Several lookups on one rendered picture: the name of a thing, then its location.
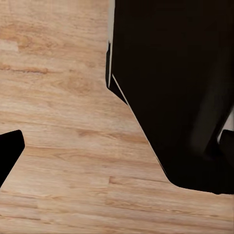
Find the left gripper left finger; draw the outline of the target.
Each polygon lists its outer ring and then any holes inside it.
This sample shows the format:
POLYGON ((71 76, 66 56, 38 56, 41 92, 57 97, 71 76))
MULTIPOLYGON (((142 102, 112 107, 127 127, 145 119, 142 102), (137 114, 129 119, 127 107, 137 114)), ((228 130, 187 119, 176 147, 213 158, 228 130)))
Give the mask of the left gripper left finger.
POLYGON ((0 187, 25 148, 21 130, 0 135, 0 187))

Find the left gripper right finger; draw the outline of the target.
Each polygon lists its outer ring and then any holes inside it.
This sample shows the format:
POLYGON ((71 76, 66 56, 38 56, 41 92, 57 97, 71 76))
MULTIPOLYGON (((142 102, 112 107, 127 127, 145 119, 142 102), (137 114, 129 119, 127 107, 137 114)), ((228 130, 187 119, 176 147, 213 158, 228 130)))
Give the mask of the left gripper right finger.
POLYGON ((234 131, 223 130, 219 147, 234 168, 234 131))

